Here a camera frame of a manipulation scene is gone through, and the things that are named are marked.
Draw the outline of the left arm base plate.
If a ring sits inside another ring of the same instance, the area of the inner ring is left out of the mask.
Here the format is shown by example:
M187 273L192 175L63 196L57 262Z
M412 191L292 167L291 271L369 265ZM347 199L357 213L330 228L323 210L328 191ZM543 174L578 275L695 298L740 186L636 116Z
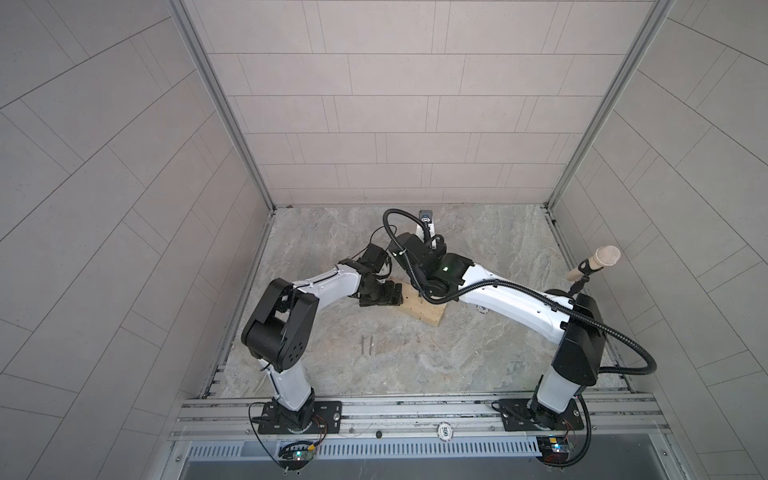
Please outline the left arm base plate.
M298 411L288 410L275 400L268 402L260 416L253 415L260 435L337 434L343 403L341 401L312 401Z

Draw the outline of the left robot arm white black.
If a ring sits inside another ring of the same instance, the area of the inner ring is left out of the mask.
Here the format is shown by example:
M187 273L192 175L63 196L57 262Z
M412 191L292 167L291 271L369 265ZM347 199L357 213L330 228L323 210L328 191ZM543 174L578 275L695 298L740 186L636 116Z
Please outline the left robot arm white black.
M315 394L301 357L316 314L347 297L361 307L403 303L401 284L379 279L371 268L347 260L302 281L272 280L243 328L241 343L268 374L281 424L303 429L312 420Z

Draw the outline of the pale wooden block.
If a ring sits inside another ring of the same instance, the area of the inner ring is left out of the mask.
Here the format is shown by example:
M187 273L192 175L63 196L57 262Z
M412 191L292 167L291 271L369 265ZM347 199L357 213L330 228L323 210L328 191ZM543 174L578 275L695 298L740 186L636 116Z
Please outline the pale wooden block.
M402 284L403 302L397 309L428 325L438 327L444 316L446 305L433 305L419 296L419 293L410 284Z

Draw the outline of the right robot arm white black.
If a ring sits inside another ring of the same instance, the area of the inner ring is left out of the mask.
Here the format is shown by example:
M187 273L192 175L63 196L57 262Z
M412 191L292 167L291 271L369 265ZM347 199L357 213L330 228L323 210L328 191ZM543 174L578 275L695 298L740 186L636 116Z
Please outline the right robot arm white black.
M572 411L572 401L596 384L605 335L596 310L579 302L584 295L560 290L542 293L493 274L471 259L446 252L445 243L422 235L388 231L388 251L425 301L461 301L496 312L557 346L526 409L530 420L553 429Z

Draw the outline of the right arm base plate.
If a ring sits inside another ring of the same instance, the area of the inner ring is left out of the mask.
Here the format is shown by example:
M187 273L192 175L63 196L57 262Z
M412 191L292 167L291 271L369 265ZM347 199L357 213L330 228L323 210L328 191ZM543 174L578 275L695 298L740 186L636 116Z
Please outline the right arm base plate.
M556 413L539 405L535 399L498 399L491 408L502 419L504 430L512 431L565 431L583 430L584 414L576 398L571 398L562 413Z

